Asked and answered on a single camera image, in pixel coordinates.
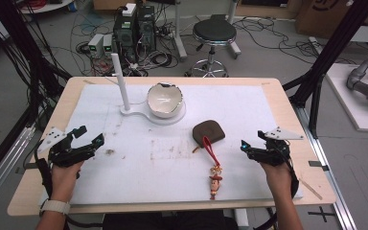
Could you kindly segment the person's right hand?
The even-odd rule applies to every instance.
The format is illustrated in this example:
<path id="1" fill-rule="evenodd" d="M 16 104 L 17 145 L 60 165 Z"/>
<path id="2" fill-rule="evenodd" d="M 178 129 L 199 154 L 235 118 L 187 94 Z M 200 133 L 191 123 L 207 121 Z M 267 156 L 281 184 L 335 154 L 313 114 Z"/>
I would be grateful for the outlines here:
<path id="1" fill-rule="evenodd" d="M 261 164 L 270 191 L 275 199 L 291 198 L 291 175 L 286 163 L 278 166 Z"/>

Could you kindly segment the white wrist watch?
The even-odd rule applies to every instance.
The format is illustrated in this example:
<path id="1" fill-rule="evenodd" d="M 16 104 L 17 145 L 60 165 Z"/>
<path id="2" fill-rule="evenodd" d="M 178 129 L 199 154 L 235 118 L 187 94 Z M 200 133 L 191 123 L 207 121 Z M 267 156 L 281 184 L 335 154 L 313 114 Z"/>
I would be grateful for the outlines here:
<path id="1" fill-rule="evenodd" d="M 40 207 L 39 214 L 42 216 L 46 211 L 50 211 L 57 212 L 66 216 L 69 214 L 70 208 L 71 205 L 67 202 L 46 199 Z"/>

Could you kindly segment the white board under robot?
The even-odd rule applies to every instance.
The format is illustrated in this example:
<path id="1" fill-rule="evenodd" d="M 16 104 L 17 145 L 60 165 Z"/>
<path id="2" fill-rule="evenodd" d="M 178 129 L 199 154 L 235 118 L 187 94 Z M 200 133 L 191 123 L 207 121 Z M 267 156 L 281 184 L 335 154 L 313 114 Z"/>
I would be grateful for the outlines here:
<path id="1" fill-rule="evenodd" d="M 357 66 L 353 64 L 335 63 L 327 73 L 327 80 L 355 128 L 368 131 L 368 100 L 346 86 L 348 76 L 355 68 Z"/>

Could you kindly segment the black tape cross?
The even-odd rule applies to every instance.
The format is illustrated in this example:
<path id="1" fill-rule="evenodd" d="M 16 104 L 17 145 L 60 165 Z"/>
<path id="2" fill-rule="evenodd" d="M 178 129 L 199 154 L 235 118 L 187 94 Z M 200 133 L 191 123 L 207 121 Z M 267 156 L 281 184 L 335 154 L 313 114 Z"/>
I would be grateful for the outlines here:
<path id="1" fill-rule="evenodd" d="M 327 222 L 330 217 L 335 217 L 335 213 L 325 212 L 322 206 L 319 206 L 317 211 L 308 211 L 308 214 L 310 216 L 319 216 L 324 222 Z"/>

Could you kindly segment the thin wooden stick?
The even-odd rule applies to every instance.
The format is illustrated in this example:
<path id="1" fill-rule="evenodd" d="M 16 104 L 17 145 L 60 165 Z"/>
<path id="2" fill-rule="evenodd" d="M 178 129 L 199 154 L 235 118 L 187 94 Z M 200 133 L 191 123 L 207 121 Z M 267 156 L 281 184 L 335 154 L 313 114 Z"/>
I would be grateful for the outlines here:
<path id="1" fill-rule="evenodd" d="M 309 191 L 311 191 L 319 200 L 323 200 L 323 196 L 319 194 L 308 182 L 303 178 L 300 178 L 300 183 L 302 183 Z"/>

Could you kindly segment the grey power supply unit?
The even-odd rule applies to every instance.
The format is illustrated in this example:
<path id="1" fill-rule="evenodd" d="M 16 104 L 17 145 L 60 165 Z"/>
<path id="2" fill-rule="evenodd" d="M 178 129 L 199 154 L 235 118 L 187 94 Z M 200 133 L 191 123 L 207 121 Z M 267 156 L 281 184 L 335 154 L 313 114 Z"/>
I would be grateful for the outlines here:
<path id="1" fill-rule="evenodd" d="M 92 57 L 100 57 L 104 53 L 104 36 L 95 34 L 88 42 L 88 48 Z"/>
<path id="2" fill-rule="evenodd" d="M 113 37 L 111 34 L 103 36 L 103 50 L 109 54 L 113 52 Z"/>

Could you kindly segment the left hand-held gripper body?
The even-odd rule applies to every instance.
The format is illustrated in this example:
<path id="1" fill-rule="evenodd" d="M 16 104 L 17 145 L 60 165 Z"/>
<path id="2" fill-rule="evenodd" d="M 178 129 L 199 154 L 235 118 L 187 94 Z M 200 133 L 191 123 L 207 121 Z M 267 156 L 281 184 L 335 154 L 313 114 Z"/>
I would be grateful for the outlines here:
<path id="1" fill-rule="evenodd" d="M 62 168 L 68 168 L 80 162 L 72 152 L 71 143 L 74 140 L 73 133 L 65 133 L 56 127 L 52 127 L 37 148 L 38 153 L 49 151 L 48 160 Z"/>

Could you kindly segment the wooden table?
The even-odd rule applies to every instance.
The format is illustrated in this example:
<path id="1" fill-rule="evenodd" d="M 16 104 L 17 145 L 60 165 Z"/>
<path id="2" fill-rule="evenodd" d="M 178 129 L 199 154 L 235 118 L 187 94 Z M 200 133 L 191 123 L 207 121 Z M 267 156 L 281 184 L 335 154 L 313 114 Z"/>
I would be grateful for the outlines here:
<path id="1" fill-rule="evenodd" d="M 331 204 L 335 201 L 335 194 L 330 186 L 325 173 L 321 168 L 310 167 L 309 161 L 316 161 L 316 156 L 311 149 L 311 144 L 302 129 L 302 126 L 291 106 L 288 97 L 280 84 L 273 78 L 179 78 L 157 77 L 136 78 L 127 77 L 126 88 L 129 101 L 132 104 L 142 103 L 147 96 L 148 90 L 158 82 L 169 82 L 180 89 L 184 85 L 244 85 L 260 86 L 268 99 L 277 127 L 302 134 L 303 140 L 289 140 L 290 157 L 293 167 L 299 179 L 299 192 L 294 198 L 297 205 L 319 205 Z M 56 127 L 67 133 L 68 123 L 77 106 L 82 89 L 89 84 L 111 84 L 105 77 L 73 77 L 70 79 L 60 96 L 59 102 L 50 119 L 50 127 Z M 184 202 L 161 202 L 161 203 L 128 203 L 128 204 L 82 204 L 75 205 L 71 200 L 71 213 L 93 214 L 93 213 L 121 213 L 121 212 L 146 212 L 146 211 L 179 211 L 196 209 L 220 209 L 220 208 L 249 208 L 270 206 L 273 203 L 272 196 L 269 199 L 253 200 L 229 200 L 218 201 L 216 196 L 222 180 L 222 167 L 216 161 L 210 170 L 210 197 L 209 201 L 184 201 Z M 300 178 L 308 182 L 323 200 L 319 200 L 302 183 Z"/>

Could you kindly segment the white stand with pole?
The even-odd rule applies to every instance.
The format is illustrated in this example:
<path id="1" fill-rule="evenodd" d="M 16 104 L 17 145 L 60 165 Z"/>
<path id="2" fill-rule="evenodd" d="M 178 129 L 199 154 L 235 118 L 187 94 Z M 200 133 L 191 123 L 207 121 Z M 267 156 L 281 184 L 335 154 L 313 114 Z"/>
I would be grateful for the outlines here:
<path id="1" fill-rule="evenodd" d="M 185 102 L 181 111 L 176 116 L 168 119 L 158 118 L 151 113 L 150 108 L 147 104 L 147 96 L 142 103 L 131 103 L 128 98 L 127 84 L 125 81 L 125 77 L 123 76 L 119 55 L 117 53 L 112 53 L 111 59 L 115 71 L 113 77 L 115 77 L 117 80 L 113 80 L 111 77 L 106 77 L 106 79 L 119 86 L 119 90 L 123 100 L 123 105 L 120 107 L 120 111 L 124 116 L 141 115 L 147 118 L 153 124 L 160 126 L 170 126 L 178 123 L 184 118 L 186 114 Z"/>

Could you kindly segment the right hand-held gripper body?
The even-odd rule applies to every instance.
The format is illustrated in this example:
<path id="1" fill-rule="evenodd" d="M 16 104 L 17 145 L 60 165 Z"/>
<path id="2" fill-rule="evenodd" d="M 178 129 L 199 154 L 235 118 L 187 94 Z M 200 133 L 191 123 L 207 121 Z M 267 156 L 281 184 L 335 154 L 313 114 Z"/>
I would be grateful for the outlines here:
<path id="1" fill-rule="evenodd" d="M 266 159 L 264 162 L 271 166 L 278 166 L 290 159 L 289 140 L 303 140 L 302 134 L 280 128 L 279 126 L 265 132 Z"/>

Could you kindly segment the brown leather pouch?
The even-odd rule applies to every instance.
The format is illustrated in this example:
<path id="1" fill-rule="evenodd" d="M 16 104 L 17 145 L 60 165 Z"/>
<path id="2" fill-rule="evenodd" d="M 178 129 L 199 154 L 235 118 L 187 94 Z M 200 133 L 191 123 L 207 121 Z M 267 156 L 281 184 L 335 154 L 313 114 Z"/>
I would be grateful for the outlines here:
<path id="1" fill-rule="evenodd" d="M 213 144 L 225 137 L 225 133 L 218 122 L 207 120 L 193 128 L 193 138 L 195 142 L 202 147 L 203 137 L 206 136 L 210 143 Z"/>

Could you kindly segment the person's left hand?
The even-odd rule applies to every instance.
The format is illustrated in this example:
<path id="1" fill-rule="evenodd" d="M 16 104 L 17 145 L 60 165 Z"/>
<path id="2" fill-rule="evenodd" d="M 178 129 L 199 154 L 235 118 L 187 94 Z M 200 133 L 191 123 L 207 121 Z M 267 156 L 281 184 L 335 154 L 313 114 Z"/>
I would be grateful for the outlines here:
<path id="1" fill-rule="evenodd" d="M 52 168 L 53 191 L 50 199 L 69 202 L 77 181 L 77 174 L 81 170 L 83 161 L 68 168 L 62 168 L 54 165 Z"/>

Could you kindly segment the grey tape piece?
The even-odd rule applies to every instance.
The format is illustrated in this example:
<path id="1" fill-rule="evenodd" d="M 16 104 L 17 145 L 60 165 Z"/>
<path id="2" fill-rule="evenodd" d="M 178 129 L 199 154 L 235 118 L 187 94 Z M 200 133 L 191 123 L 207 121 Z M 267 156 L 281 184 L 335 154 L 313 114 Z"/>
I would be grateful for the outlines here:
<path id="1" fill-rule="evenodd" d="M 329 170 L 327 165 L 323 165 L 320 161 L 309 161 L 310 167 L 321 168 L 324 172 Z"/>

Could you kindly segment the cardboard box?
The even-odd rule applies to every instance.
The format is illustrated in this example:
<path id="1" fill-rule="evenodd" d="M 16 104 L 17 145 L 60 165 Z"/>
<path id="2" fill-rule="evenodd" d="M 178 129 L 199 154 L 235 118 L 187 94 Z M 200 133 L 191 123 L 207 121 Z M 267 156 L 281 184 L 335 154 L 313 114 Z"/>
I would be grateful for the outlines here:
<path id="1" fill-rule="evenodd" d="M 296 17 L 298 34 L 330 38 L 348 10 L 358 0 L 303 0 Z M 368 41 L 368 16 L 352 41 Z"/>

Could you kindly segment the person's dark clothing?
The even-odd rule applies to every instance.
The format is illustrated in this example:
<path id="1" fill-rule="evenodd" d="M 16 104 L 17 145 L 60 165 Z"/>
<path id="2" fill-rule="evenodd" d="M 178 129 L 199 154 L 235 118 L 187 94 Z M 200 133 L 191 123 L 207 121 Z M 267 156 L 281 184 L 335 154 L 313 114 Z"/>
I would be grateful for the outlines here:
<path id="1" fill-rule="evenodd" d="M 161 212 L 106 214 L 103 230 L 239 230 L 239 227 L 222 210 L 205 210 L 169 216 Z"/>

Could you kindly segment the aluminium rail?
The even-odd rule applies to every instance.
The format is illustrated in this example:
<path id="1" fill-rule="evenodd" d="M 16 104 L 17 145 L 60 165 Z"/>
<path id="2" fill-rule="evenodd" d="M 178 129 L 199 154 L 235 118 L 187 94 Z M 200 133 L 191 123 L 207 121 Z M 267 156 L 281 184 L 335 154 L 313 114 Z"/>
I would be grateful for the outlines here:
<path id="1" fill-rule="evenodd" d="M 339 186 L 334 177 L 334 173 L 327 159 L 326 153 L 323 150 L 321 143 L 314 137 L 312 132 L 309 130 L 309 114 L 305 108 L 294 108 L 294 111 L 299 119 L 303 130 L 311 144 L 313 152 L 315 153 L 318 161 L 320 162 L 320 168 L 324 171 L 328 181 L 330 182 L 333 193 L 335 194 L 335 202 L 333 203 L 333 211 L 336 219 L 339 223 L 341 230 L 357 230 L 357 226 L 350 213 L 350 210 L 345 202 L 343 194 L 341 193 Z"/>
<path id="2" fill-rule="evenodd" d="M 23 154 L 35 135 L 35 127 L 24 127 L 14 140 L 10 142 L 9 148 L 3 151 L 3 159 L 0 161 L 0 187 L 3 185 L 16 162 Z"/>

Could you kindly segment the white eggshell-shaped bowl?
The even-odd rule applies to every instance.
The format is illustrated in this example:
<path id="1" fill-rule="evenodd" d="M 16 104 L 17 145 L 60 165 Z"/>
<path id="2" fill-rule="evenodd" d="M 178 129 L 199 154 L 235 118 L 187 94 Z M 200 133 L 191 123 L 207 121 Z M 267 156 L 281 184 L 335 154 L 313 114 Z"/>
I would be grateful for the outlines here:
<path id="1" fill-rule="evenodd" d="M 158 82 L 149 89 L 147 104 L 151 113 L 156 117 L 162 119 L 172 118 L 183 107 L 183 94 L 175 84 Z"/>

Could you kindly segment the black metal frame post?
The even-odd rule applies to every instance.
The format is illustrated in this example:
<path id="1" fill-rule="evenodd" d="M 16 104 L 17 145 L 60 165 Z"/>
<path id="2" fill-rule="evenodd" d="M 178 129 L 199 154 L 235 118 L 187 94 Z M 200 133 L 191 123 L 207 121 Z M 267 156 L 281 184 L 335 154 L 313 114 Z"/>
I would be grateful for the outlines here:
<path id="1" fill-rule="evenodd" d="M 311 98 L 308 128 L 315 139 L 318 138 L 317 119 L 323 79 L 367 17 L 368 0 L 354 0 L 309 71 L 283 85 L 285 91 L 297 86 L 296 92 L 289 97 L 290 103 L 297 108 L 304 108 L 307 99 Z"/>
<path id="2" fill-rule="evenodd" d="M 69 81 L 71 75 L 43 56 L 15 0 L 0 0 L 0 22 L 14 43 L 10 45 L 0 32 L 0 48 L 28 89 L 28 106 L 0 145 L 1 163 L 20 131 L 37 119 L 38 107 L 63 92 L 64 87 L 59 80 Z"/>

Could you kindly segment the black round stool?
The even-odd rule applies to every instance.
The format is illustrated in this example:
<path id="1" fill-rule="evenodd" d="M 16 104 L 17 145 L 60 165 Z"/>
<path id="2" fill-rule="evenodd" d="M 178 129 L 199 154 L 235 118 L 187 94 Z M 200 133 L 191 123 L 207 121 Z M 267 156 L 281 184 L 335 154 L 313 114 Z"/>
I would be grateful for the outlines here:
<path id="1" fill-rule="evenodd" d="M 204 45 L 210 47 L 208 57 L 197 61 L 186 73 L 185 77 L 195 77 L 200 73 L 201 77 L 215 78 L 221 74 L 228 78 L 227 68 L 215 59 L 216 48 L 218 46 L 231 45 L 237 36 L 235 27 L 229 23 L 224 14 L 214 14 L 209 19 L 199 21 L 193 26 L 193 37 L 199 42 L 196 48 L 199 51 Z"/>

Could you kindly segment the white foam mat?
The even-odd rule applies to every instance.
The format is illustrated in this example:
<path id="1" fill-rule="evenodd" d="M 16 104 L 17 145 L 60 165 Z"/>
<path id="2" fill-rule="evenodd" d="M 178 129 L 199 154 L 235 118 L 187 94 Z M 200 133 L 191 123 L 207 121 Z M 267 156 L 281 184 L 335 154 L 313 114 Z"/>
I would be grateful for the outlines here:
<path id="1" fill-rule="evenodd" d="M 85 146 L 101 133 L 104 145 L 83 164 L 73 204 L 209 201 L 216 161 L 222 167 L 218 201 L 271 197 L 261 166 L 241 151 L 242 140 L 263 147 L 258 130 L 278 125 L 263 89 L 184 85 L 181 91 L 184 118 L 159 126 L 141 115 L 124 116 L 118 86 L 84 86 L 67 127 L 86 126 L 87 132 L 72 145 Z M 225 137 L 210 144 L 204 136 L 206 145 L 197 148 L 193 128 L 207 120 L 218 122 Z"/>

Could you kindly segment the white box on computer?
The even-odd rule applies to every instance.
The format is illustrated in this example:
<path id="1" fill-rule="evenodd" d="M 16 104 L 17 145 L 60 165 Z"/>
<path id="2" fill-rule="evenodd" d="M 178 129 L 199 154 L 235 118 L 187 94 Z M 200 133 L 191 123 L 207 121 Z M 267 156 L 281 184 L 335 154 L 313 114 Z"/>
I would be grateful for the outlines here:
<path id="1" fill-rule="evenodd" d="M 122 16 L 131 17 L 136 12 L 136 5 L 134 3 L 127 3 L 122 11 Z"/>

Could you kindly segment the black computer tower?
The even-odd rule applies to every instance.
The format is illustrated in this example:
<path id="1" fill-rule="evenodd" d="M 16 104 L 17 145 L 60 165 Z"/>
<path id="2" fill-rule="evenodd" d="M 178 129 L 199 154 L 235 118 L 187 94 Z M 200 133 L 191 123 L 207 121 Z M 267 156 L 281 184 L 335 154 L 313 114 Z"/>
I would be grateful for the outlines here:
<path id="1" fill-rule="evenodd" d="M 137 20 L 139 26 L 139 45 L 143 51 L 154 51 L 156 48 L 154 6 L 141 6 L 138 10 Z"/>
<path id="2" fill-rule="evenodd" d="M 113 27 L 114 38 L 120 58 L 125 62 L 136 62 L 138 29 L 135 16 L 123 16 L 119 12 Z"/>

